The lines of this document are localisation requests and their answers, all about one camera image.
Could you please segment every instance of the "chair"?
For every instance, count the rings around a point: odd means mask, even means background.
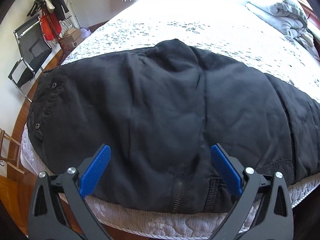
[[[1,156],[1,150],[2,150],[2,143],[3,140],[6,139],[10,142],[13,142],[15,144],[15,150],[14,150],[14,156],[13,159],[9,159],[9,158],[4,158]],[[10,135],[8,135],[4,130],[2,130],[0,128],[0,165],[3,166],[1,164],[1,161],[4,161],[7,163],[7,165],[9,165],[10,167],[14,168],[16,171],[24,174],[24,171],[19,169],[19,163],[20,163],[20,147],[21,147],[21,143],[19,143],[18,141],[16,141],[15,139],[13,139]]]
[[[43,72],[42,64],[52,52],[52,47],[47,43],[41,29],[41,21],[39,14],[33,16],[26,21],[18,29],[13,32],[18,43],[21,58],[12,68],[8,78],[15,84],[21,93],[31,102],[30,98],[22,92],[21,87],[28,81],[31,81],[36,73],[41,69]],[[13,72],[17,66],[24,62],[27,68],[23,71],[18,82],[12,78]]]

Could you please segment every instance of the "blue gripper pad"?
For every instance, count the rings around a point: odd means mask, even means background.
[[[211,147],[211,160],[220,177],[227,185],[230,194],[237,197],[241,196],[243,192],[241,177],[232,166],[227,156],[225,156],[223,151],[216,144]]]
[[[91,195],[111,158],[111,149],[104,145],[80,178],[79,194]]]

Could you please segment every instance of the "metal chair frame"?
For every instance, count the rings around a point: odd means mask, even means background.
[[[36,26],[37,24],[40,24],[40,29],[41,29],[41,34],[42,34],[42,37],[43,37],[43,40],[45,41],[45,43],[48,45],[48,47],[50,48],[50,51],[52,52],[52,47],[49,45],[49,43],[46,41],[45,37],[44,37],[44,34],[43,34],[43,31],[42,31],[42,24],[41,24],[41,21],[40,21],[40,18],[39,18],[39,14],[37,15],[38,16],[38,21],[35,22],[33,25],[31,25],[29,28],[27,28],[25,31],[22,32],[21,35],[18,35],[17,34],[17,30],[15,30],[13,32],[14,34],[14,37],[16,38],[16,41],[17,41],[17,44],[18,44],[18,48],[19,48],[19,52],[20,52],[20,55],[21,55],[21,58],[14,64],[14,67],[12,68],[8,78],[11,79],[11,81],[13,82],[13,84],[21,91],[21,93],[25,96],[26,99],[28,99],[30,102],[31,99],[22,91],[22,89],[20,87],[18,87],[18,84],[15,82],[15,80],[13,79],[12,77],[12,74],[13,72],[16,70],[16,68],[18,67],[18,65],[23,61],[23,63],[27,66],[27,68],[31,71],[31,73],[33,74],[33,78],[30,79],[33,80],[36,76],[36,73],[35,71],[33,70],[33,68],[29,65],[29,63],[23,58],[23,53],[22,53],[22,50],[21,50],[21,47],[20,47],[20,39],[28,32],[30,31],[34,26]]]

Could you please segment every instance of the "cable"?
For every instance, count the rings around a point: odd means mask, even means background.
[[[80,23],[79,23],[79,21],[78,21],[77,15],[76,15],[75,10],[74,10],[74,8],[73,8],[72,2],[71,2],[71,0],[69,0],[69,1],[70,1],[71,11],[72,11],[72,13],[73,13],[73,15],[74,15],[74,17],[75,17],[75,19],[76,19],[76,22],[78,23],[78,26],[79,26],[79,28],[80,28]]]

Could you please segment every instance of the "cardboard box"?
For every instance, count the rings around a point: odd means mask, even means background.
[[[69,29],[62,37],[62,42],[67,49],[74,49],[82,41],[81,30],[76,28]]]

